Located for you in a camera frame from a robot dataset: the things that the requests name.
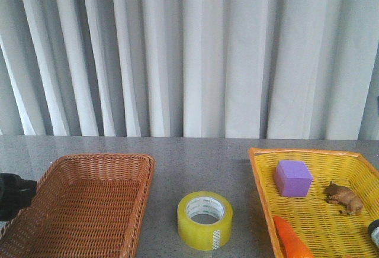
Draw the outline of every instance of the wicker basket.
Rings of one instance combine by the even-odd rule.
[[[57,159],[1,230],[0,256],[134,257],[154,166],[144,154]]]
[[[249,150],[256,186],[276,258],[285,257],[272,217],[286,219],[313,255],[325,257],[379,257],[367,227],[379,218],[379,172],[360,154],[328,150]],[[282,159],[302,160],[313,175],[305,198],[280,196],[275,168]],[[323,191],[330,181],[348,186],[363,201],[360,215],[341,215],[344,206],[328,204]]]

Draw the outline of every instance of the gray countertop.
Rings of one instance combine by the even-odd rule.
[[[379,169],[379,141],[250,140],[0,136],[0,172],[39,180],[58,157],[71,153],[147,153],[156,160],[136,257],[273,257],[248,149],[347,150]],[[230,241],[198,251],[179,237],[176,208],[188,193],[212,191],[233,207]]]

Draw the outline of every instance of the purple block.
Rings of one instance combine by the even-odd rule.
[[[280,160],[274,175],[280,195],[284,197],[305,197],[313,177],[304,162]]]

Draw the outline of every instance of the yellow wicker basket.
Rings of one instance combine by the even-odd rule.
[[[1,230],[0,257],[134,257],[154,165],[144,154],[57,159]]]
[[[364,157],[348,151],[249,149],[256,187],[276,258],[285,257],[272,217],[286,219],[315,257],[379,257],[367,227],[379,218],[379,172]],[[304,161],[313,175],[305,198],[282,197],[274,182],[282,159]],[[330,181],[351,188],[363,201],[360,215],[341,215],[344,206],[328,204],[323,191]]]

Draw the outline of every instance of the toy pig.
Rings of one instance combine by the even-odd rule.
[[[354,215],[362,212],[362,200],[345,186],[339,186],[330,181],[330,185],[325,188],[324,194],[328,195],[326,200],[328,203],[346,205],[346,210],[340,211],[341,214]]]

